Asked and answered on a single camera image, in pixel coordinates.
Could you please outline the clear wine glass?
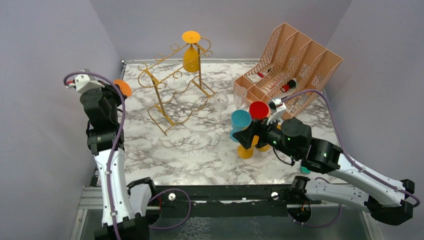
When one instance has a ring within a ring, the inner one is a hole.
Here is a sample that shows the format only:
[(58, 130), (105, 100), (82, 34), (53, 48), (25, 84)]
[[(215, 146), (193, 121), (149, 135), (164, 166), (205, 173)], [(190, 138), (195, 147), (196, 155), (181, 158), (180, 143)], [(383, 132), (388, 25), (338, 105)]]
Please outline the clear wine glass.
[(217, 111), (217, 115), (215, 116), (215, 120), (220, 122), (223, 117), (223, 113), (227, 110), (229, 106), (229, 97), (228, 94), (224, 91), (219, 91), (214, 95), (213, 100), (214, 109)]
[(233, 92), (233, 102), (236, 109), (241, 109), (245, 103), (247, 89), (242, 86), (237, 86)]

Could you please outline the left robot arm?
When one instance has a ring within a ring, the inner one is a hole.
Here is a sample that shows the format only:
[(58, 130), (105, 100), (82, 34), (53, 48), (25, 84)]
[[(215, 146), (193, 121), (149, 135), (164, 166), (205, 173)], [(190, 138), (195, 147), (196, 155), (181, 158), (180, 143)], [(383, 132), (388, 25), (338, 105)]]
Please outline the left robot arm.
[(124, 131), (118, 120), (120, 91), (103, 86), (85, 91), (80, 102), (92, 129), (87, 130), (87, 146), (99, 171), (102, 193), (101, 228), (96, 240), (150, 239), (147, 206), (157, 200), (150, 177), (126, 184), (124, 173)]

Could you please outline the gold wire glass rack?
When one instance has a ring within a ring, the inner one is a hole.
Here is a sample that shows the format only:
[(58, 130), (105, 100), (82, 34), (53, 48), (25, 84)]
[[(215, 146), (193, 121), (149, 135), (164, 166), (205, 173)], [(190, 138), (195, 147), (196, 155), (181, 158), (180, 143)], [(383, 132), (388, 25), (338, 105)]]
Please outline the gold wire glass rack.
[[(202, 72), (202, 59), (213, 55), (211, 41), (201, 36), (200, 41), (194, 45), (198, 51), (199, 70), (197, 72), (187, 72), (183, 68), (183, 55), (188, 47), (189, 44), (184, 41), (183, 44), (171, 44), (168, 55), (158, 53), (154, 56), (154, 63), (142, 62), (137, 66), (139, 70), (137, 77), (139, 86), (145, 90), (153, 90), (157, 98), (157, 102), (147, 109), (147, 114), (164, 135), (167, 135), (173, 127), (187, 122), (194, 113), (201, 111), (217, 93), (204, 81)], [(179, 67), (160, 77), (154, 73), (154, 70), (160, 65), (178, 54), (182, 54)], [(176, 106), (177, 99), (192, 89), (196, 93), (203, 94), (200, 97), (203, 103), (192, 103), (188, 111), (183, 111), (182, 117), (179, 115), (172, 116), (176, 112), (173, 107)]]

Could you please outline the orange wine glass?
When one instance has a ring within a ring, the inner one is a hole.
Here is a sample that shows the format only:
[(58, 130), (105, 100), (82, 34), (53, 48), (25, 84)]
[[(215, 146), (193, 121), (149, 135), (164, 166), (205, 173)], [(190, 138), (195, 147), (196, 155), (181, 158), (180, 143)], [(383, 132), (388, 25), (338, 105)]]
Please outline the orange wine glass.
[(122, 79), (115, 79), (113, 83), (119, 87), (121, 93), (126, 97), (130, 97), (133, 93), (131, 87)]

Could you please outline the yellow wine glass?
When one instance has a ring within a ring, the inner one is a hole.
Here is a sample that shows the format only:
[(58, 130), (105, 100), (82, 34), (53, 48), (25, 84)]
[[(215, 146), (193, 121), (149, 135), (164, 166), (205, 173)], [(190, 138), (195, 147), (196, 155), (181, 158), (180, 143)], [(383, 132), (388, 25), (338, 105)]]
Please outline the yellow wine glass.
[(261, 125), (260, 136), (255, 147), (260, 152), (266, 152), (277, 146), (282, 140), (281, 126), (278, 124)]
[(254, 154), (254, 139), (251, 142), (251, 145), (248, 149), (245, 149), (242, 145), (239, 145), (237, 148), (237, 154), (242, 159), (250, 159)]
[(182, 58), (183, 69), (189, 73), (198, 72), (199, 63), (197, 58), (199, 54), (195, 44), (201, 40), (201, 35), (196, 31), (189, 30), (182, 34), (182, 40), (189, 44)]

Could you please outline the blue wine glass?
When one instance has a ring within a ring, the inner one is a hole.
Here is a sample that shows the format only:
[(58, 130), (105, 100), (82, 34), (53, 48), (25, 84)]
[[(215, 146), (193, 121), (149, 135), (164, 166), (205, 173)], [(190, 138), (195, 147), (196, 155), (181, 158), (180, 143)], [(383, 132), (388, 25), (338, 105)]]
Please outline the blue wine glass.
[(238, 141), (233, 137), (233, 134), (240, 132), (246, 127), (248, 127), (252, 122), (251, 114), (243, 109), (237, 109), (231, 114), (230, 123), (232, 130), (230, 131), (230, 139), (238, 143)]

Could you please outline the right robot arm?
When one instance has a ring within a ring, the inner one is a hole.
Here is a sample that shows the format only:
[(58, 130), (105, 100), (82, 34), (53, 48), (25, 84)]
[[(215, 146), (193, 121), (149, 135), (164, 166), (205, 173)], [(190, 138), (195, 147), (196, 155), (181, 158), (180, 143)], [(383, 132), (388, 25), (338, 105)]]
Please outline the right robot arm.
[(296, 176), (288, 190), (288, 199), (296, 204), (328, 201), (356, 207), (375, 220), (398, 226), (413, 217), (414, 206), (407, 201), (415, 184), (409, 179), (387, 178), (353, 160), (337, 145), (312, 136), (312, 129), (297, 118), (281, 125), (254, 120), (248, 127), (233, 134), (245, 149), (271, 146), (274, 150), (300, 161), (308, 170), (336, 177), (345, 185), (330, 184), (305, 176)]

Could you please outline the red wine glass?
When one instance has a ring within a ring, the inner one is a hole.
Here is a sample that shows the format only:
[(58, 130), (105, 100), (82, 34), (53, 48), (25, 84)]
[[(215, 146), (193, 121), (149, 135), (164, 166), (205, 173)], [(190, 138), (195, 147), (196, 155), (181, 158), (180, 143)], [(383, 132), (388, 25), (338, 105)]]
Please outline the red wine glass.
[(250, 104), (248, 112), (252, 120), (262, 120), (268, 117), (270, 108), (262, 101), (254, 101)]

